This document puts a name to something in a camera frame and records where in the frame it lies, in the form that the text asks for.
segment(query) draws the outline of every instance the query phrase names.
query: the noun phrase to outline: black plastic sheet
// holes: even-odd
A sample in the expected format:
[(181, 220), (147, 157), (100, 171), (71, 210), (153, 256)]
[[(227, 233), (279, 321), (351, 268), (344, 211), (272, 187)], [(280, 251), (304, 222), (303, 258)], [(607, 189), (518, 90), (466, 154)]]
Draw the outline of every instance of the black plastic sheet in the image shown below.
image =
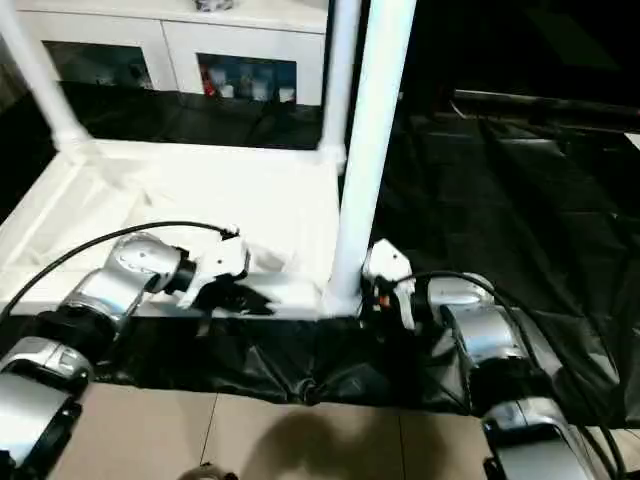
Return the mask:
[[(319, 115), (295, 109), (263, 119), (252, 105), (200, 108), (200, 100), (185, 96), (118, 89), (92, 103), (87, 87), (68, 90), (82, 122), (102, 137), (297, 148), (313, 148), (319, 138)], [(16, 192), (50, 159), (35, 107), (18, 107), (0, 125), (39, 127), (20, 144), (33, 169), (23, 184), (11, 185)], [(3, 135), (1, 142), (19, 140)], [(640, 152), (622, 135), (398, 115), (373, 239), (391, 240), (414, 271), (476, 272), (511, 290), (543, 317), (610, 425), (638, 427), (637, 178)], [(16, 197), (1, 197), (5, 211)], [(0, 351), (23, 320), (0, 326)], [(196, 320), (139, 318), (98, 379), (280, 403), (467, 413), (449, 332), (423, 318), (427, 334), (416, 338), (398, 319), (370, 320), (216, 320), (197, 336)], [(539, 344), (570, 419), (592, 423), (565, 368)]]

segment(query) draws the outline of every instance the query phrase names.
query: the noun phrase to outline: floor tile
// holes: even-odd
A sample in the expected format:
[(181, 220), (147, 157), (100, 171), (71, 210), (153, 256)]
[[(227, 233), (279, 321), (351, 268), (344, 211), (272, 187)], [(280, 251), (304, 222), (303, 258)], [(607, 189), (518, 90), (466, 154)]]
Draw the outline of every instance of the floor tile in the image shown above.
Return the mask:
[(205, 460), (240, 480), (401, 480), (395, 411), (220, 395)]
[(418, 412), (400, 420), (406, 480), (486, 480), (490, 452), (480, 420)]
[(200, 462), (215, 394), (93, 385), (51, 480), (176, 480)]

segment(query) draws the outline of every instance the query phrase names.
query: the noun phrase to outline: black cable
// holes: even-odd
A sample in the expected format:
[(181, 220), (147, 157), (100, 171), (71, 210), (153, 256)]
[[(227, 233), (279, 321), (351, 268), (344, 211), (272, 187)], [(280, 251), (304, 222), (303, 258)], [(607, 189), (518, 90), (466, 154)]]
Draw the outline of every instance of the black cable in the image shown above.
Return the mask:
[(79, 253), (88, 250), (89, 248), (95, 247), (100, 243), (107, 242), (109, 240), (113, 240), (114, 238), (121, 237), (123, 235), (127, 235), (129, 233), (139, 232), (142, 230), (150, 230), (152, 228), (160, 228), (160, 227), (194, 227), (194, 228), (202, 228), (205, 230), (213, 230), (214, 232), (218, 232), (222, 235), (223, 240), (228, 238), (233, 238), (238, 236), (238, 232), (232, 232), (230, 230), (226, 230), (221, 227), (216, 227), (215, 225), (209, 225), (208, 223), (200, 223), (200, 222), (190, 222), (190, 221), (182, 221), (182, 220), (168, 220), (163, 222), (151, 222), (144, 223), (142, 225), (135, 225), (133, 227), (123, 228), (122, 230), (117, 230), (115, 232), (107, 233), (106, 235), (102, 235), (98, 238), (94, 238), (93, 240), (89, 240), (88, 242), (83, 243), (71, 250), (67, 253), (59, 257), (58, 259), (51, 262), (45, 268), (43, 268), (39, 273), (37, 273), (31, 280), (29, 280), (19, 291), (14, 295), (14, 297), (9, 300), (9, 303), (5, 305), (0, 312), (0, 324), (4, 322), (10, 315), (13, 308), (20, 302), (22, 297), (26, 295), (26, 293), (31, 290), (36, 283), (46, 277), (53, 270), (58, 268), (60, 265), (65, 263), (67, 260), (75, 257)]
[(602, 419), (603, 417), (601, 413), (598, 411), (597, 407), (591, 402), (591, 399), (589, 398), (589, 395), (587, 394), (582, 383), (580, 382), (580, 379), (578, 378), (578, 375), (576, 374), (575, 370), (573, 370), (573, 368), (570, 367), (570, 363), (567, 357), (562, 353), (562, 350), (560, 349), (558, 344), (555, 342), (553, 336), (548, 332), (546, 327), (543, 325), (543, 322), (540, 321), (538, 315), (536, 315), (529, 307), (527, 307), (522, 301), (520, 301), (518, 298), (513, 296), (507, 290), (498, 286), (491, 287), (490, 285), (487, 285), (487, 283), (481, 280), (478, 280), (474, 276), (460, 273), (460, 272), (453, 272), (453, 271), (446, 271), (446, 270), (418, 272), (411, 275), (407, 275), (406, 277), (403, 277), (394, 282), (391, 282), (391, 285), (392, 287), (395, 287), (399, 283), (406, 282), (408, 280), (419, 279), (419, 278), (425, 279), (427, 281), (434, 278), (459, 278), (461, 280), (466, 280), (470, 283), (473, 283), (474, 285), (479, 286), (480, 288), (485, 290), (487, 293), (492, 295), (496, 299), (496, 302), (505, 309), (505, 312), (507, 313), (507, 316), (509, 317), (509, 319), (517, 326), (522, 338), (522, 342), (525, 346), (525, 349), (527, 350), (527, 353), (531, 358), (531, 361), (534, 362), (534, 364), (539, 367), (540, 364), (538, 362), (537, 357), (535, 356), (535, 352), (533, 350), (533, 346), (531, 344), (529, 334), (526, 332), (524, 326), (522, 325), (522, 322), (520, 322), (520, 320), (515, 315), (511, 307), (507, 304), (505, 299), (508, 300), (511, 304), (515, 305), (517, 308), (519, 308), (525, 315), (527, 315), (531, 319), (531, 321), (535, 324), (535, 326), (538, 328), (538, 330), (540, 331), (544, 339), (547, 341), (554, 355), (558, 358), (560, 363), (564, 366), (565, 371), (567, 372), (569, 379), (571, 380), (571, 383), (573, 384), (578, 394), (582, 397), (582, 400), (584, 404), (587, 406), (587, 409), (589, 410), (589, 413), (591, 414), (591, 416), (596, 420), (598, 424), (598, 428), (602, 432), (602, 435), (605, 438), (605, 441), (607, 442), (607, 446), (609, 447), (609, 450), (611, 451), (611, 454), (613, 455), (613, 459), (616, 464), (616, 469), (614, 470), (610, 464), (609, 458), (604, 454), (604, 452), (602, 452), (602, 449), (600, 448), (599, 450), (600, 452), (602, 452), (602, 456), (598, 455), (600, 456), (600, 460), (605, 465), (605, 468), (607, 468), (607, 465), (611, 467), (610, 469), (607, 468), (607, 472), (611, 475), (612, 479), (622, 480), (625, 478), (626, 466), (624, 464), (622, 454), (620, 453), (620, 449), (618, 448), (618, 444), (613, 438), (613, 435), (611, 434), (611, 431), (609, 430), (609, 428), (606, 427), (604, 420)]
[(598, 440), (596, 440), (596, 438), (593, 436), (593, 433), (591, 433), (591, 430), (589, 430), (589, 428), (585, 427), (584, 425), (580, 425), (577, 428), (580, 434), (582, 435), (582, 437), (587, 439), (587, 442), (589, 443), (589, 445), (591, 445), (591, 448), (593, 448), (593, 451), (595, 452), (596, 456), (600, 459), (600, 461), (604, 465), (604, 468), (607, 471), (607, 475), (609, 475), (609, 478), (618, 478), (616, 474), (616, 469), (611, 463), (609, 456), (602, 449), (602, 445), (600, 445), (600, 442), (598, 442)]

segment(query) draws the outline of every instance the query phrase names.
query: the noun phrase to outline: white cabinet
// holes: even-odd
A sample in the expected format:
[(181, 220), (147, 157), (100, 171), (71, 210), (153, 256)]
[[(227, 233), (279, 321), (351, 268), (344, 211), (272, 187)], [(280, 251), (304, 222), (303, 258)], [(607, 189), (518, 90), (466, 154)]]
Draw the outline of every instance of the white cabinet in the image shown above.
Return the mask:
[(254, 99), (284, 92), (303, 105), (322, 99), (327, 5), (242, 0), (203, 13), (193, 0), (17, 0), (55, 79)]
[(295, 88), (297, 103), (320, 105), (322, 101), (324, 35), (182, 22), (163, 22), (163, 26), (183, 92), (204, 93), (202, 73), (211, 55), (240, 59), (240, 68), (242, 59), (272, 60), (275, 75), (285, 70), (291, 76), (286, 72), (288, 63), (294, 81), (290, 85), (289, 79), (284, 86)]
[[(177, 89), (162, 23), (158, 20), (49, 12), (21, 12), (20, 18), (32, 37), (39, 40), (43, 60), (57, 80), (61, 77), (63, 80), (74, 80), (62, 74), (68, 69), (72, 77), (74, 73), (78, 76), (96, 76), (96, 81), (90, 83), (112, 83), (114, 79), (104, 78), (107, 73), (97, 65), (108, 63), (110, 57), (114, 62), (112, 67), (116, 70), (113, 75), (136, 76), (131, 71), (117, 71), (116, 59), (125, 57), (124, 63), (127, 65), (122, 67), (142, 70), (138, 73), (148, 75), (150, 88)], [(95, 67), (94, 73), (83, 74), (78, 71), (88, 64)]]

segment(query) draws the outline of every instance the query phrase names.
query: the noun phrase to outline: white frame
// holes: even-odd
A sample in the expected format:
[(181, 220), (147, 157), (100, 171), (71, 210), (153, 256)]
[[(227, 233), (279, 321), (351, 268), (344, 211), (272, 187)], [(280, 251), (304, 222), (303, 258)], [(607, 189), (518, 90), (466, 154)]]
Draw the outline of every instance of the white frame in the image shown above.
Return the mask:
[(159, 20), (78, 15), (71, 13), (19, 12), (28, 33), (39, 40), (36, 48), (51, 78), (59, 80), (42, 41), (92, 43), (114, 47), (138, 47), (142, 50), (155, 90), (177, 90), (171, 59)]
[[(349, 100), (346, 96), (349, 89), (345, 87), (350, 85), (351, 74), (345, 66), (352, 57), (341, 52), (355, 49), (354, 32), (359, 18), (344, 21), (344, 17), (355, 13), (348, 6), (351, 1), (338, 0), (334, 13), (334, 39), (344, 43), (333, 45), (327, 92), (332, 100), (325, 108), (325, 127), (329, 122), (344, 122), (347, 113), (344, 103)], [(354, 315), (358, 311), (361, 269), (371, 235), (415, 8), (416, 0), (371, 2), (336, 253), (331, 280), (317, 308), (319, 316)], [(93, 139), (83, 131), (62, 92), (48, 77), (11, 0), (0, 0), (0, 32), (51, 125), (57, 148), (68, 152), (72, 164), (88, 161), (95, 153)], [(336, 152), (344, 150), (344, 144), (338, 139), (334, 141), (336, 143), (327, 141), (321, 145), (319, 160), (343, 160)]]
[(204, 93), (197, 54), (296, 62), (301, 105), (322, 103), (325, 36), (315, 33), (162, 22), (181, 92)]

